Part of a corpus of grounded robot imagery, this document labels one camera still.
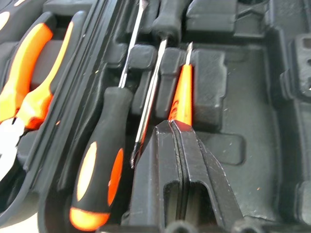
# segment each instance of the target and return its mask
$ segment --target flathead screwdriver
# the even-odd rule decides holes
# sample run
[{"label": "flathead screwdriver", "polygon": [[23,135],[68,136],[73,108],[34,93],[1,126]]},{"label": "flathead screwdriver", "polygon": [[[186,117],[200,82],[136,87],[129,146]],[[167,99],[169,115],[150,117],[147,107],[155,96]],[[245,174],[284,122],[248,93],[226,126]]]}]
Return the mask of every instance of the flathead screwdriver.
[{"label": "flathead screwdriver", "polygon": [[104,108],[87,144],[80,164],[70,221],[82,231],[95,231],[104,225],[111,212],[121,179],[127,116],[133,93],[125,87],[128,59],[135,45],[147,0],[139,0],[139,11],[128,48],[119,87],[108,87],[104,93]]},{"label": "flathead screwdriver", "polygon": [[141,156],[141,149],[147,133],[148,122],[154,103],[156,88],[159,79],[159,70],[162,57],[168,40],[179,43],[181,40],[182,16],[191,0],[161,0],[161,7],[157,19],[153,23],[153,34],[160,37],[161,44],[158,51],[158,58],[155,69],[149,84],[149,89],[144,104],[138,133],[135,139],[134,150],[131,155],[131,168],[134,168]]},{"label": "flathead screwdriver", "polygon": [[190,58],[192,54],[193,43],[187,48],[186,63],[183,65],[172,108],[169,115],[169,121],[178,120],[192,126],[192,65]]}]

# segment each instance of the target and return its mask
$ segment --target pliers jaw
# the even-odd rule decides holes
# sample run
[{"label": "pliers jaw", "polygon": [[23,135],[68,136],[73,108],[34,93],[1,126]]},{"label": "pliers jaw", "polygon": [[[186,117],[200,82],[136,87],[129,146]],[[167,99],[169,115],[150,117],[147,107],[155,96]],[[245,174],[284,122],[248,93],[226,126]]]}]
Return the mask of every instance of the pliers jaw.
[{"label": "pliers jaw", "polygon": [[11,118],[0,124],[0,181],[14,164],[17,145],[24,132],[24,122],[18,118]]}]

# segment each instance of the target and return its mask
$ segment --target orange handle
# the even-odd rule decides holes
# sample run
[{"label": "orange handle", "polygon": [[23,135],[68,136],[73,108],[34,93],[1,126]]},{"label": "orange handle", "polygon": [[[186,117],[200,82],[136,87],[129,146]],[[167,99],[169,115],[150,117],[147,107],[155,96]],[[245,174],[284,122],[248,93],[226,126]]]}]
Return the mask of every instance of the orange handle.
[{"label": "orange handle", "polygon": [[34,26],[20,44],[9,79],[0,95],[0,123],[13,118],[29,92],[35,63],[53,33],[44,24]]},{"label": "orange handle", "polygon": [[25,127],[30,130],[37,130],[48,114],[49,105],[53,98],[53,93],[50,89],[51,83],[54,80],[65,56],[72,28],[73,22],[70,22],[62,47],[60,48],[52,69],[43,83],[25,97],[20,110],[16,114],[16,117],[20,118],[24,122]]},{"label": "orange handle", "polygon": [[181,70],[169,120],[192,125],[192,65],[184,65]]}]

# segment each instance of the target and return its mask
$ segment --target orange and black screwdriver handle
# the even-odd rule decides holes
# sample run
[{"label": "orange and black screwdriver handle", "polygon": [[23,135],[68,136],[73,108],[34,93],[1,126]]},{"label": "orange and black screwdriver handle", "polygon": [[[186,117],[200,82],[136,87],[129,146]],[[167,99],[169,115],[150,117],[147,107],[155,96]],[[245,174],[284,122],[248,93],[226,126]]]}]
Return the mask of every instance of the orange and black screwdriver handle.
[{"label": "orange and black screwdriver handle", "polygon": [[79,230],[94,231],[110,217],[122,174],[132,99],[127,88],[109,87],[104,93],[104,109],[84,152],[69,213]]}]

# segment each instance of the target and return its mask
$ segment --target screwdriver shaft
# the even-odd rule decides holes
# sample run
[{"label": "screwdriver shaft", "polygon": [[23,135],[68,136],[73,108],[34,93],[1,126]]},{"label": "screwdriver shaft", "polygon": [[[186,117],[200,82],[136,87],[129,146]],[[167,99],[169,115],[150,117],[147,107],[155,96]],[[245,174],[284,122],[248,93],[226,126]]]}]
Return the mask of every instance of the screwdriver shaft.
[{"label": "screwdriver shaft", "polygon": [[131,41],[130,41],[130,44],[128,46],[128,52],[127,52],[127,56],[126,56],[125,65],[124,65],[124,68],[123,68],[123,71],[121,74],[121,79],[120,79],[120,83],[119,83],[120,88],[124,88],[125,83],[126,83],[130,52],[131,52],[132,48],[134,47],[134,45],[136,44],[141,18],[143,16],[143,13],[144,13],[145,9],[147,8],[147,6],[148,6],[148,2],[146,0],[139,0],[139,10],[138,10],[135,26],[133,29]]},{"label": "screwdriver shaft", "polygon": [[145,135],[147,132],[148,121],[150,118],[152,105],[153,105],[155,95],[156,95],[156,86],[157,86],[157,82],[159,79],[160,65],[161,65],[163,55],[164,55],[165,48],[167,46],[167,42],[168,40],[164,39],[161,42],[160,47],[159,47],[159,52],[158,52],[158,57],[157,57],[154,73],[150,81],[144,109],[143,109],[141,120],[139,123],[138,133],[137,133],[136,140],[135,140],[134,151],[131,156],[131,167],[132,168],[134,168],[136,160],[140,157],[141,145],[144,142]]},{"label": "screwdriver shaft", "polygon": [[190,65],[192,50],[193,50],[193,42],[191,42],[187,47],[186,65]]}]

